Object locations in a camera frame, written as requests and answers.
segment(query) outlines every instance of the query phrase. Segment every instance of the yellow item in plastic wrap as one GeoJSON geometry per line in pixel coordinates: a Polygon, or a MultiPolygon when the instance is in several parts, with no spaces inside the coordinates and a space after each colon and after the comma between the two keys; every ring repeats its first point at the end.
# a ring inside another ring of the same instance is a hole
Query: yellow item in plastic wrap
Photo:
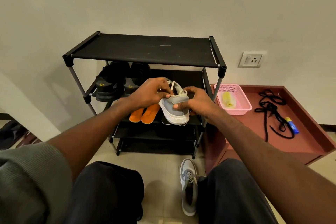
{"type": "Polygon", "coordinates": [[[231,92],[224,92],[222,95],[222,102],[226,108],[236,108],[236,98],[231,92]]]}

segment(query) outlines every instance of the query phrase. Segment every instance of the person's left hand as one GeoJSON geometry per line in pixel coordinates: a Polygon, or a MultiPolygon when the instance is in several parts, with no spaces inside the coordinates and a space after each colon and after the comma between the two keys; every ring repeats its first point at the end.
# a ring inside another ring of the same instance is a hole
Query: person's left hand
{"type": "Polygon", "coordinates": [[[153,104],[157,104],[163,98],[169,98],[174,95],[165,78],[147,79],[135,92],[133,92],[128,100],[139,108],[146,108],[153,104]]]}

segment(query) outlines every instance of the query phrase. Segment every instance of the orange insole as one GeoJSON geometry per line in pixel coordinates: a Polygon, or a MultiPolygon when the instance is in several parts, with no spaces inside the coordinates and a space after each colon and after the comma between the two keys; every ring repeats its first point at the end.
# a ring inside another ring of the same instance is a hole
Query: orange insole
{"type": "Polygon", "coordinates": [[[154,104],[151,105],[150,107],[147,107],[147,110],[141,117],[141,121],[145,124],[151,124],[153,120],[155,119],[156,114],[160,110],[160,105],[159,104],[154,104]]]}
{"type": "Polygon", "coordinates": [[[141,120],[142,113],[144,112],[144,108],[140,108],[134,112],[131,113],[131,116],[129,116],[129,120],[131,122],[139,122],[141,120]]]}

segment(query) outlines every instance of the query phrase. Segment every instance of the white sneaker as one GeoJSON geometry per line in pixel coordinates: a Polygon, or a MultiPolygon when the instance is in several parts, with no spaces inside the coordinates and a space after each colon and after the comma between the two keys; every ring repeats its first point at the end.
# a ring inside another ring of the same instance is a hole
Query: white sneaker
{"type": "Polygon", "coordinates": [[[171,124],[186,124],[189,121],[189,110],[176,110],[173,108],[173,105],[188,101],[189,97],[187,95],[187,91],[183,90],[182,87],[175,81],[167,79],[167,82],[169,83],[171,90],[174,91],[176,95],[170,95],[170,98],[160,100],[159,105],[163,111],[163,115],[171,124]]]}
{"type": "Polygon", "coordinates": [[[189,158],[183,160],[180,168],[182,185],[182,210],[187,216],[196,213],[197,201],[197,173],[193,161],[189,158]]]}

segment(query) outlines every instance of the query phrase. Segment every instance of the black shoe rack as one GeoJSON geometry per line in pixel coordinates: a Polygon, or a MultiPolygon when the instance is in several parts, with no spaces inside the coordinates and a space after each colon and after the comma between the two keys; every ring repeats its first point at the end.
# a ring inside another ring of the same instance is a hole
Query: black shoe rack
{"type": "MultiPolygon", "coordinates": [[[[201,71],[153,69],[153,77],[167,77],[181,87],[204,89],[214,101],[226,72],[226,65],[213,36],[209,38],[103,34],[99,31],[71,49],[63,59],[75,79],[85,103],[94,115],[91,97],[95,95],[95,80],[84,90],[74,69],[74,59],[145,62],[149,64],[202,67],[201,71]],[[218,69],[218,82],[212,94],[206,67],[218,69]]],[[[111,106],[107,102],[104,110],[111,106]]],[[[192,155],[195,159],[207,122],[203,117],[190,116],[185,126],[165,125],[160,110],[151,124],[133,123],[129,116],[116,126],[108,138],[117,155],[121,151],[192,155]],[[117,147],[113,141],[120,138],[117,147]]]]}

